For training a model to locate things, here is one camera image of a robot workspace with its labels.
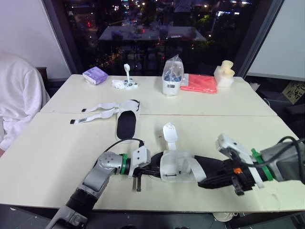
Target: floor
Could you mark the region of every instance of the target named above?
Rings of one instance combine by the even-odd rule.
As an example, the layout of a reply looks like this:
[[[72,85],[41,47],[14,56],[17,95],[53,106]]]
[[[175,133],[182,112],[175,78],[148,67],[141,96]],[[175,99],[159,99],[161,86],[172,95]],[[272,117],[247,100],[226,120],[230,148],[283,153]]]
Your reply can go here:
[[[0,229],[42,229],[49,219],[29,212],[0,205]],[[226,229],[224,223],[214,220],[211,214],[123,214],[93,213],[87,229],[121,229],[134,225],[137,229]],[[246,227],[247,229],[298,229],[290,218]]]

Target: white toy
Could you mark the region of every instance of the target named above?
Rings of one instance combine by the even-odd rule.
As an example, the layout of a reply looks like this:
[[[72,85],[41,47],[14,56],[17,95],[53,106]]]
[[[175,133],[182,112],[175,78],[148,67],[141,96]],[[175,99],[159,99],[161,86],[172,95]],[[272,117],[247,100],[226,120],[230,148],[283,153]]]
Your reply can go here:
[[[137,88],[138,84],[132,78],[129,77],[130,66],[129,64],[124,64],[124,69],[126,71],[127,80],[112,80],[111,86],[117,89],[133,89]]]

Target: white sandal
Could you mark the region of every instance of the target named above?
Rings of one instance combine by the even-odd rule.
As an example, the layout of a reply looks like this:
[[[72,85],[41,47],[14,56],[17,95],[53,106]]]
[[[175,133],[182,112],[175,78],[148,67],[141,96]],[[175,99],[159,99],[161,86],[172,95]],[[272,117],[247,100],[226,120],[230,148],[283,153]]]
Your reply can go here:
[[[140,115],[140,102],[137,100],[127,100],[121,104],[102,103],[91,109],[82,109],[82,112],[92,112],[99,108],[107,109],[93,116],[81,119],[72,119],[70,124],[90,122],[96,118],[110,118],[117,114],[115,136],[118,140],[134,138],[137,132],[137,120]]]

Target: white strap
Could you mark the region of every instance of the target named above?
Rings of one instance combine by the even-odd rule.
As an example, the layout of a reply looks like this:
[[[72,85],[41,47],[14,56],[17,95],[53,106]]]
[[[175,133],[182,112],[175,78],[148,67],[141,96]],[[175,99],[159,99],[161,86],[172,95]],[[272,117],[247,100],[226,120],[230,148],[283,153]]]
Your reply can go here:
[[[118,112],[119,112],[119,109],[113,108],[111,110],[103,111],[103,112],[100,112],[99,114],[95,114],[95,115],[87,117],[87,118],[76,119],[74,121],[74,124],[90,122],[96,118],[110,118],[113,114],[116,114]]]
[[[205,174],[204,170],[202,169],[201,165],[195,158],[188,157],[185,160],[187,160],[187,162],[189,163],[189,166],[198,183],[203,181],[204,179],[206,179],[206,174]]]
[[[114,107],[119,107],[120,105],[116,104],[116,103],[101,103],[101,104],[98,104],[97,106],[93,107],[93,108],[90,108],[90,109],[86,109],[84,112],[92,112],[92,111],[96,111],[97,109],[99,108],[102,108],[102,109],[112,109]]]

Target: black cable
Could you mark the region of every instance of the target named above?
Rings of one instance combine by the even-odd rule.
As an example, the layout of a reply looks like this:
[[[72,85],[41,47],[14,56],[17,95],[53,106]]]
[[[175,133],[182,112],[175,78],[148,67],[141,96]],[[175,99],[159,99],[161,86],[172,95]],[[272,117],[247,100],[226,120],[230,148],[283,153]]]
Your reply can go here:
[[[141,140],[141,139],[138,139],[138,138],[125,138],[125,139],[122,139],[122,140],[117,141],[116,143],[112,144],[112,145],[109,146],[104,152],[107,152],[107,151],[110,150],[112,147],[114,147],[116,144],[119,144],[120,142],[127,141],[127,140],[135,140],[135,141],[140,142],[140,143],[139,143],[139,148],[140,148],[141,146],[144,145],[144,141]]]

